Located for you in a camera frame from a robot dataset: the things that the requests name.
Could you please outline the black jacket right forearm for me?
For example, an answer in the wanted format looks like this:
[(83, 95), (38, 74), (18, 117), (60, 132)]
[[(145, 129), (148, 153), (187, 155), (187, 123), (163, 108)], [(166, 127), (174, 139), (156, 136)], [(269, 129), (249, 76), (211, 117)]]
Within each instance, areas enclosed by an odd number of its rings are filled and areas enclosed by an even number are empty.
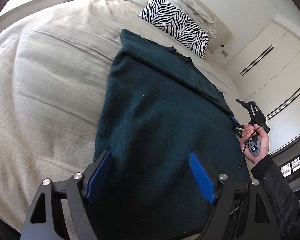
[(278, 165), (266, 155), (251, 172), (268, 197), (281, 239), (300, 239), (300, 202), (289, 187)]

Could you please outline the person's right hand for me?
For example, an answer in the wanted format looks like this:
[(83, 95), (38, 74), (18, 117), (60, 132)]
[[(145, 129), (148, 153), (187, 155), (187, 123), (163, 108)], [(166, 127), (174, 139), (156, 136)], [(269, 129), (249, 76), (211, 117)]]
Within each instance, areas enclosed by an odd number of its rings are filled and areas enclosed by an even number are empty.
[(245, 157), (256, 165), (269, 154), (269, 137), (258, 124), (245, 124), (240, 139), (240, 148)]

